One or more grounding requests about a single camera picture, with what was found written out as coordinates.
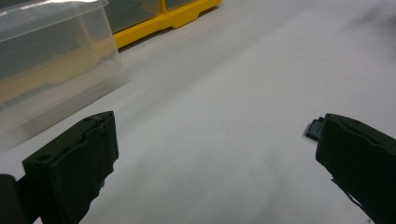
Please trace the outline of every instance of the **black plastic part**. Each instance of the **black plastic part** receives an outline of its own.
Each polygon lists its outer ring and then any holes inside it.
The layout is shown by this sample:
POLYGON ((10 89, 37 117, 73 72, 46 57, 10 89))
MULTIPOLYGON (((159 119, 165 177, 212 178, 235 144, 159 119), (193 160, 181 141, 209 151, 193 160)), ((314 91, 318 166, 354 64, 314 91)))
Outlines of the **black plastic part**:
POLYGON ((12 175, 0 175, 0 223, 29 223, 12 175))
POLYGON ((118 157, 113 112, 85 118, 25 159, 18 183, 0 175, 0 223, 79 223, 118 157))
POLYGON ((316 158, 373 222, 396 223, 395 139, 357 120, 327 114, 316 158))
POLYGON ((319 119, 314 119, 312 123, 309 125, 308 130, 305 133, 305 136, 318 141, 321 134, 321 129, 323 126, 323 118, 320 117, 319 119))

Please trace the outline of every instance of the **clear plastic container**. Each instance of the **clear plastic container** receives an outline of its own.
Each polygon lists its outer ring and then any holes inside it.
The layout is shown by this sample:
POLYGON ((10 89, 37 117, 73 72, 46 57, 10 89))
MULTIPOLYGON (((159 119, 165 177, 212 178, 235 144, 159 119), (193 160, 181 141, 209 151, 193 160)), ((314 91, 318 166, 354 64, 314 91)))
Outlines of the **clear plastic container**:
POLYGON ((109 0, 105 10, 113 33, 161 13, 159 0, 109 0))
POLYGON ((195 0, 165 0, 165 4, 167 10, 173 10, 194 1, 195 0))
POLYGON ((120 69, 106 4, 41 0, 0 9, 0 131, 84 98, 120 69))

